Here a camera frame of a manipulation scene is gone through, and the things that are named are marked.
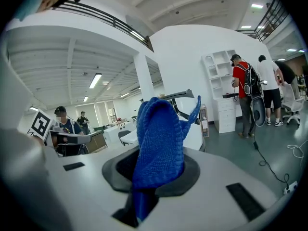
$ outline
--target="red shirt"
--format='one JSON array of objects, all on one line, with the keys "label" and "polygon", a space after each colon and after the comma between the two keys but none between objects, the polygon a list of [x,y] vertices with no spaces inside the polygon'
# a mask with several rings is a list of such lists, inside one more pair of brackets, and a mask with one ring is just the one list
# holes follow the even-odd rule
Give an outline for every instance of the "red shirt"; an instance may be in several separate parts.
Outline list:
[{"label": "red shirt", "polygon": [[[248,63],[246,63],[246,62],[239,62],[239,64],[242,65],[246,69],[248,68]],[[240,69],[239,67],[234,67],[233,68],[233,77],[239,78],[239,80],[240,80],[239,98],[246,97],[246,94],[245,94],[244,89],[242,87],[242,86],[244,86],[244,82],[245,82],[245,71]]]}]

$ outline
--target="black backpack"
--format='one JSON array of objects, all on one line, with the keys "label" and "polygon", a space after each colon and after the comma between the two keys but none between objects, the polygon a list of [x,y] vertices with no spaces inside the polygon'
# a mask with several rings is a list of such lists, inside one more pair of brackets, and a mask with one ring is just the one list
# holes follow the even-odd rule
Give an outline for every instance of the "black backpack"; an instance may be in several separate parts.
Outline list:
[{"label": "black backpack", "polygon": [[254,95],[261,94],[261,87],[259,86],[258,74],[249,63],[247,64],[248,64],[247,69],[241,64],[237,64],[235,67],[239,67],[240,69],[245,71],[244,83],[240,82],[240,85],[244,89],[245,94],[248,97],[252,98]]}]

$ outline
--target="black shorts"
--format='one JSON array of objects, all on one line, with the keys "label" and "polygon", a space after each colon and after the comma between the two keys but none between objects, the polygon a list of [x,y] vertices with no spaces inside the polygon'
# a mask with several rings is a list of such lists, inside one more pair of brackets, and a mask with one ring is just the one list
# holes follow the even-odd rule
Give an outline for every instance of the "black shorts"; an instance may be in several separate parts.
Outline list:
[{"label": "black shorts", "polygon": [[274,103],[274,110],[281,107],[281,99],[280,99],[279,88],[273,89],[273,90],[264,90],[263,96],[264,96],[265,108],[269,109],[272,101]]}]

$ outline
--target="man in white shirt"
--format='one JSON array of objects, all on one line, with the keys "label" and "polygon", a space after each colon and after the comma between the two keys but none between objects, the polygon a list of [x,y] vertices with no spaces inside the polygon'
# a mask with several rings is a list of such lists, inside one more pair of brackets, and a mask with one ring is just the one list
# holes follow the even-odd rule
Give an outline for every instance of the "man in white shirt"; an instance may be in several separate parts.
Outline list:
[{"label": "man in white shirt", "polygon": [[279,67],[272,61],[266,60],[264,55],[259,56],[259,64],[258,70],[260,73],[260,77],[262,80],[267,80],[268,84],[262,86],[263,96],[264,96],[264,104],[266,108],[266,124],[270,126],[270,106],[273,101],[274,104],[274,112],[276,116],[275,126],[282,126],[283,122],[280,120],[281,118],[281,99],[280,99],[280,91],[278,88],[279,82],[277,79],[277,75],[280,76],[282,81],[282,85],[284,85],[284,79],[282,76],[282,72]]}]

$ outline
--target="man in red shirt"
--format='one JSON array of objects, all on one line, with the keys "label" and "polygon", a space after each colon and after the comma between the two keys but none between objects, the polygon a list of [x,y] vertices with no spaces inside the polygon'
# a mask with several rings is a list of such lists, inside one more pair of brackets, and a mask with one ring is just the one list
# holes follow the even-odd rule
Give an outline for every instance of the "man in red shirt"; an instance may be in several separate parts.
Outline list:
[{"label": "man in red shirt", "polygon": [[[231,61],[236,66],[237,64],[242,65],[244,68],[248,68],[248,63],[243,62],[241,57],[237,54],[233,55]],[[242,109],[243,114],[243,131],[239,133],[242,138],[248,139],[249,136],[253,137],[255,134],[256,123],[253,118],[253,114],[250,109],[250,102],[251,100],[246,96],[243,86],[245,81],[245,71],[239,67],[233,68],[233,77],[234,83],[232,84],[233,87],[239,87],[239,98],[240,98],[240,106]]]}]

